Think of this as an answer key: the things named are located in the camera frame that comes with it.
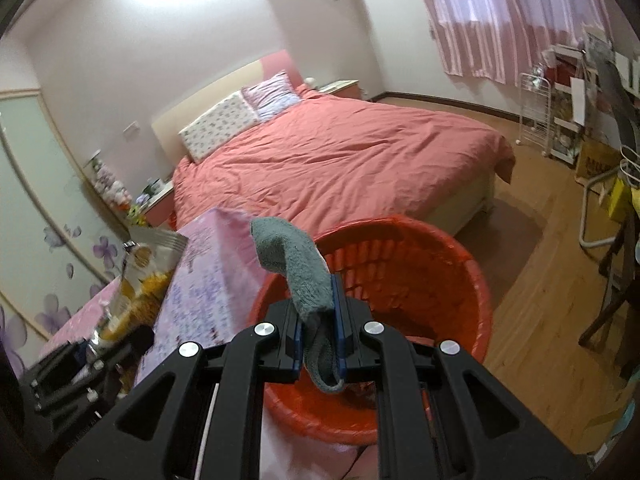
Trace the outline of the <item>pink left nightstand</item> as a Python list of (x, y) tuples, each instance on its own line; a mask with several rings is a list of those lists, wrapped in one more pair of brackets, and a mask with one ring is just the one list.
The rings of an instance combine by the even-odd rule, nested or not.
[(175, 190), (171, 181), (154, 195), (143, 208), (143, 214), (153, 228), (167, 226), (171, 214), (175, 210)]

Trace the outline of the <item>sliding wardrobe with flower decals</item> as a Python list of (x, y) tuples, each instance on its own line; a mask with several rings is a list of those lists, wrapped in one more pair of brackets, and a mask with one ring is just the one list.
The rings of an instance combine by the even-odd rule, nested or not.
[(127, 236), (40, 93), (2, 93), (1, 345), (15, 375), (118, 276)]

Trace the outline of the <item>pink lavender print tablecloth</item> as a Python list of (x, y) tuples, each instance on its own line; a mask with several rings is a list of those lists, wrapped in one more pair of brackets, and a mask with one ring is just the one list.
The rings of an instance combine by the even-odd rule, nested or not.
[[(183, 341), (213, 347), (246, 327), (267, 273), (250, 236), (253, 217), (212, 208), (181, 228), (189, 246), (154, 325), (154, 344), (142, 358), (137, 385)], [(263, 479), (375, 479), (378, 448), (329, 444), (299, 437), (262, 415)]]

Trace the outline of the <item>dark wooden chair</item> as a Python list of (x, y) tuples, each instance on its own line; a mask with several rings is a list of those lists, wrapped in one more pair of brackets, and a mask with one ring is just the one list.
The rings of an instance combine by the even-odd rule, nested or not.
[(608, 324), (614, 315), (628, 304), (639, 309), (639, 263), (636, 246), (639, 241), (639, 216), (630, 207), (613, 241), (600, 260), (598, 271), (606, 278), (605, 290), (598, 316), (579, 336), (582, 348), (590, 347), (590, 340)]

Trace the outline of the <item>white floral pillow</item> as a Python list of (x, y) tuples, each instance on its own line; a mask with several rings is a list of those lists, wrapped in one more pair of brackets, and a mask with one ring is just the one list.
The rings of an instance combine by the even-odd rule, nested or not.
[(260, 124), (254, 108), (237, 91), (179, 131), (190, 159), (199, 164), (238, 134)]

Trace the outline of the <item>plush toy bouquet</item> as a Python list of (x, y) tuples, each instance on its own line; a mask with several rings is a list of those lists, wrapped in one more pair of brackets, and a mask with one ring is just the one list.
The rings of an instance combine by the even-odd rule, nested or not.
[(115, 173), (101, 158), (101, 152), (96, 151), (86, 162), (91, 169), (91, 183), (93, 188), (122, 220), (130, 226), (149, 226), (148, 220), (136, 203), (126, 186), (115, 176)]

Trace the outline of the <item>pink striped curtain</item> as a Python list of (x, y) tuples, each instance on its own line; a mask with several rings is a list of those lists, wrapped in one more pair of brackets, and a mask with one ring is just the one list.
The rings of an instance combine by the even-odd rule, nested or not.
[(506, 86), (554, 44), (580, 44), (587, 27), (611, 33), (605, 0), (423, 1), (445, 73)]

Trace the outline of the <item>cardboard box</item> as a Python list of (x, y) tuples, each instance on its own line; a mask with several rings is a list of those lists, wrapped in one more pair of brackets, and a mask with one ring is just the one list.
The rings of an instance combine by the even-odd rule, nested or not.
[(577, 181), (588, 181), (616, 167), (620, 162), (619, 150), (608, 144), (587, 138), (582, 141), (577, 159), (575, 178)]

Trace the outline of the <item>yellow snack bag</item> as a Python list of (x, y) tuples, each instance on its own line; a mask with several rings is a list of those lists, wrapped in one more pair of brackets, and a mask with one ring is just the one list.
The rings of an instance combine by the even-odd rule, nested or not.
[(99, 359), (138, 326), (153, 326), (189, 239), (175, 231), (133, 226), (114, 296), (91, 335), (88, 360)]

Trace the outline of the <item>bed with coral duvet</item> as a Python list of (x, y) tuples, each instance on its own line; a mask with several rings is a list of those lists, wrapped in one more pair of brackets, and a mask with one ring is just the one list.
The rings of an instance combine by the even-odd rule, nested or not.
[[(295, 103), (203, 156), (184, 135), (217, 104), (285, 76)], [(455, 233), (510, 181), (512, 146), (462, 115), (373, 103), (309, 88), (285, 51), (201, 88), (160, 115), (153, 131), (174, 164), (175, 212), (185, 226), (212, 208), (275, 216), (312, 234), (350, 220), (405, 214)]]

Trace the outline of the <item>green fuzzy sock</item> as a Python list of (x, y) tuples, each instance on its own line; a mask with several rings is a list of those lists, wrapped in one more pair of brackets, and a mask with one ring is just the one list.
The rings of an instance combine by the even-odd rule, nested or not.
[(345, 387), (334, 342), (335, 307), (331, 273), (309, 234), (278, 217), (250, 224), (260, 265), (285, 278), (303, 323), (303, 360), (314, 385), (334, 394)]

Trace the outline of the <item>red plastic basket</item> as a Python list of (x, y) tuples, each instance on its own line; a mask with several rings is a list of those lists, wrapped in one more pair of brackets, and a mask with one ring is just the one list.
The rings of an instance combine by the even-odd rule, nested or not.
[[(313, 237), (347, 296), (409, 338), (452, 339), (477, 361), (491, 335), (490, 293), (472, 255), (451, 235), (405, 216), (364, 219)], [(308, 374), (269, 384), (265, 406), (282, 429), (331, 444), (371, 445), (378, 423), (371, 384), (321, 392)]]

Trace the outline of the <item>pink striped pillow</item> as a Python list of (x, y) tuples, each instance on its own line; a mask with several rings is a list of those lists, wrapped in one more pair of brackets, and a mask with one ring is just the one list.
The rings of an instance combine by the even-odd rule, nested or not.
[(293, 88), (285, 70), (281, 70), (258, 84), (243, 87), (241, 93), (261, 122), (269, 122), (289, 107), (300, 102), (300, 97)]

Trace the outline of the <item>white tube chair frame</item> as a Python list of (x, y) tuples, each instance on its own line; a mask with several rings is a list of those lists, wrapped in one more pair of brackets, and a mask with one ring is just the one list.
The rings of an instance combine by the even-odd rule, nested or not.
[(611, 246), (614, 243), (614, 235), (598, 238), (592, 237), (589, 220), (590, 214), (595, 214), (597, 211), (601, 210), (601, 207), (597, 205), (598, 198), (597, 193), (594, 192), (594, 190), (602, 184), (613, 182), (617, 176), (618, 168), (614, 167), (602, 172), (602, 174), (597, 174), (584, 182), (584, 186), (582, 187), (582, 204), (580, 205), (577, 240), (580, 248), (585, 252), (588, 252), (588, 250), (591, 249)]

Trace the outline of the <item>right nightstand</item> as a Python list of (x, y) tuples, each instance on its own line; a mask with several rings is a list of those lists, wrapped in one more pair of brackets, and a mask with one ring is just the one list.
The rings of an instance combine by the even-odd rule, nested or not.
[(330, 94), (331, 96), (338, 96), (339, 98), (346, 99), (362, 99), (362, 91), (360, 89), (359, 81), (355, 79), (341, 79), (332, 81), (329, 84), (318, 89), (319, 92), (324, 94)]

